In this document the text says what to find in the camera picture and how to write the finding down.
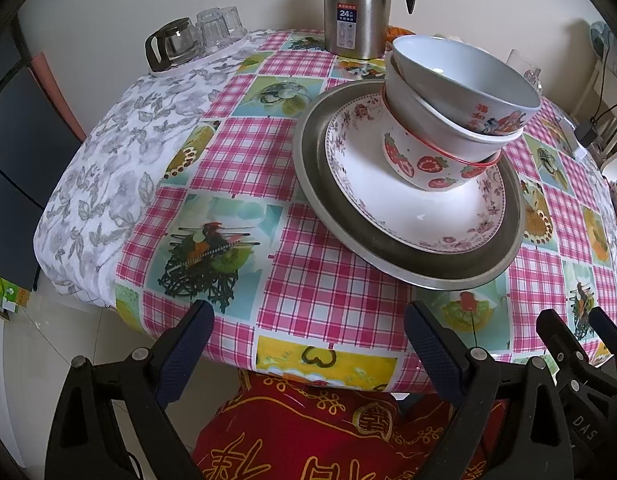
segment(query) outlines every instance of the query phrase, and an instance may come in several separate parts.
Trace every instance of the white bowl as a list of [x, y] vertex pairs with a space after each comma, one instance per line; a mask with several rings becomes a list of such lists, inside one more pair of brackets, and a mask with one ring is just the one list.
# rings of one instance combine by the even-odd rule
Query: white bowl
[[397, 68], [437, 111], [473, 132], [508, 135], [541, 108], [523, 76], [496, 57], [465, 43], [429, 36], [393, 42]]
[[391, 168], [413, 186], [426, 191], [455, 189], [496, 166], [501, 158], [501, 150], [483, 162], [469, 162], [445, 153], [397, 120], [386, 102], [386, 89], [382, 92], [381, 105], [379, 131], [384, 156]]
[[396, 118], [410, 131], [444, 152], [479, 162], [519, 139], [523, 129], [508, 136], [476, 134], [445, 118], [399, 75], [392, 54], [386, 55], [386, 97]]

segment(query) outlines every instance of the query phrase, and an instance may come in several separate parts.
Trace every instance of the blue gripper pad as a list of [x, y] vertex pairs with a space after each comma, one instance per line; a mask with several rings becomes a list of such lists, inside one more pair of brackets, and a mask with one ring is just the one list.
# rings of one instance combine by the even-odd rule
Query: blue gripper pad
[[456, 408], [460, 406], [464, 400], [461, 369], [435, 330], [413, 304], [406, 306], [403, 326], [439, 398], [450, 402]]
[[182, 396], [213, 332], [214, 323], [213, 307], [204, 301], [160, 370], [155, 397], [163, 410]]
[[608, 314], [597, 306], [589, 312], [589, 323], [611, 354], [617, 354], [617, 326]]

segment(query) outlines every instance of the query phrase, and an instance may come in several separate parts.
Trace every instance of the white floral plate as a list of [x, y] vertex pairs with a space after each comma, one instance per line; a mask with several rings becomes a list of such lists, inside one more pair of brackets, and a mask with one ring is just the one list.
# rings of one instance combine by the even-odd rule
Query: white floral plate
[[415, 249], [460, 254], [486, 244], [506, 209], [497, 166], [447, 192], [418, 189], [384, 158], [381, 110], [381, 95], [366, 95], [340, 108], [328, 126], [326, 160], [341, 192], [374, 226]]

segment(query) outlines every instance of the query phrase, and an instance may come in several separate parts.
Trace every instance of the screw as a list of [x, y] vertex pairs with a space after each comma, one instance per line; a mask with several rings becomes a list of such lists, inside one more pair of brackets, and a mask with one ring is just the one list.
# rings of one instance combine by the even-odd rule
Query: screw
[[133, 357], [135, 361], [143, 361], [144, 359], [148, 357], [148, 349], [147, 348], [137, 348], [133, 350], [131, 357]]
[[83, 355], [78, 355], [78, 356], [73, 357], [73, 359], [70, 362], [70, 365], [76, 369], [81, 368], [85, 364], [86, 364], [86, 357], [84, 357]]
[[470, 355], [473, 357], [473, 359], [477, 361], [485, 361], [485, 359], [488, 357], [486, 350], [484, 350], [483, 348], [479, 348], [479, 346], [473, 348], [470, 351]]
[[546, 368], [546, 361], [544, 361], [541, 357], [535, 356], [530, 360], [530, 362], [533, 363], [535, 368], [539, 368], [540, 370]]

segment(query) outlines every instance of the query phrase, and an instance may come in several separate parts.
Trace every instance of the glass cup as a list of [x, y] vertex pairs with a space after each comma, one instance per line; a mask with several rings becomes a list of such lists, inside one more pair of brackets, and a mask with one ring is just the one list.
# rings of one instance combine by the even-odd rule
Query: glass cup
[[245, 37], [247, 30], [242, 25], [237, 7], [224, 7], [220, 12], [226, 20], [230, 37], [234, 40], [241, 40]]
[[213, 54], [231, 43], [226, 20], [218, 7], [202, 10], [197, 15], [197, 30], [202, 38], [204, 56]]
[[515, 72], [524, 76], [524, 79], [528, 81], [533, 88], [537, 90], [539, 95], [542, 94], [544, 88], [542, 82], [539, 80], [539, 73], [542, 71], [535, 63], [528, 60], [522, 54], [515, 49], [511, 50], [508, 61], [506, 64], [510, 66]]

